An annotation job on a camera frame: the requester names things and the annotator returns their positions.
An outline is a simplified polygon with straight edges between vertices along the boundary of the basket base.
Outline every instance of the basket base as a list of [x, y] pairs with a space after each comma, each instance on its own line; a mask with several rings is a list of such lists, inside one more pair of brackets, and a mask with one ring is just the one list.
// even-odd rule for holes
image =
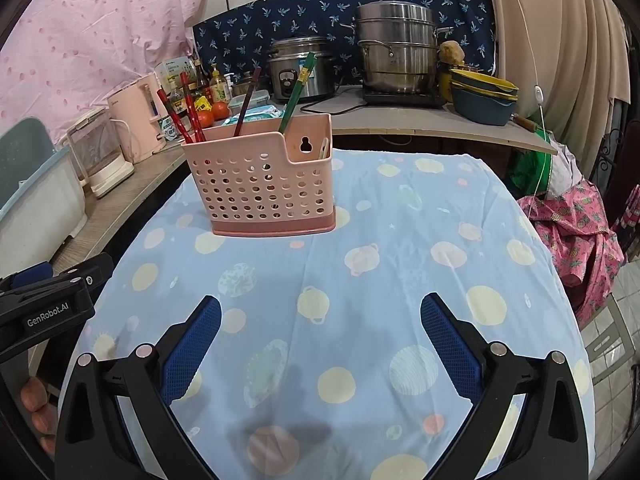
[[212, 222], [213, 234], [239, 237], [300, 236], [326, 233], [335, 229], [335, 206], [330, 215], [308, 220], [277, 222]]

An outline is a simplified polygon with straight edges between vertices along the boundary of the blue gripper pad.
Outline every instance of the blue gripper pad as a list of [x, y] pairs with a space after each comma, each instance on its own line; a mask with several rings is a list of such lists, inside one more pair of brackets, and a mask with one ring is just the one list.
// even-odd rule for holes
[[20, 288], [21, 286], [42, 282], [52, 277], [53, 267], [49, 262], [42, 262], [18, 272], [11, 280], [11, 288]]
[[425, 296], [420, 318], [460, 397], [475, 405], [482, 397], [482, 367], [438, 303]]
[[204, 355], [220, 329], [220, 322], [220, 303], [216, 298], [211, 298], [164, 362], [160, 396], [166, 406], [187, 392]]

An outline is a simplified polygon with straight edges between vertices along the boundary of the tile floor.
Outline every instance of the tile floor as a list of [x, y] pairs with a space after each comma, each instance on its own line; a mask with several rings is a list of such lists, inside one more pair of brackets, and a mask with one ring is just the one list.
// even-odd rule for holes
[[[620, 313], [632, 335], [636, 355], [609, 377], [594, 386], [596, 409], [596, 461], [590, 480], [596, 479], [618, 454], [623, 444], [631, 414], [631, 367], [640, 362], [640, 262], [620, 269], [612, 290]], [[612, 323], [609, 309], [604, 309], [582, 330], [585, 346]], [[623, 353], [620, 339], [604, 355], [591, 363], [593, 377], [611, 366]]]

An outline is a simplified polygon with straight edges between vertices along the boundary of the blue tablecloth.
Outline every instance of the blue tablecloth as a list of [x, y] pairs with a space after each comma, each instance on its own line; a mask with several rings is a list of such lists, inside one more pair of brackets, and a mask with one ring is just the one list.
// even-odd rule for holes
[[213, 295], [222, 328], [171, 408], [221, 479], [422, 480], [471, 407], [420, 324], [436, 291], [487, 341], [564, 352], [593, 464], [587, 354], [550, 254], [500, 180], [467, 155], [335, 150], [332, 165], [337, 227], [303, 237], [213, 235], [187, 178], [118, 263], [74, 356], [127, 356]]

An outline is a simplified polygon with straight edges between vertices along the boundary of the hand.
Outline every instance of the hand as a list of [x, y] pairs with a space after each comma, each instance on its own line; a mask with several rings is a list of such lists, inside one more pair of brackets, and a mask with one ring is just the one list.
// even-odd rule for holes
[[20, 390], [20, 400], [31, 412], [33, 427], [44, 435], [40, 438], [42, 449], [53, 455], [56, 452], [58, 410], [48, 403], [49, 397], [44, 385], [37, 378], [30, 378]]

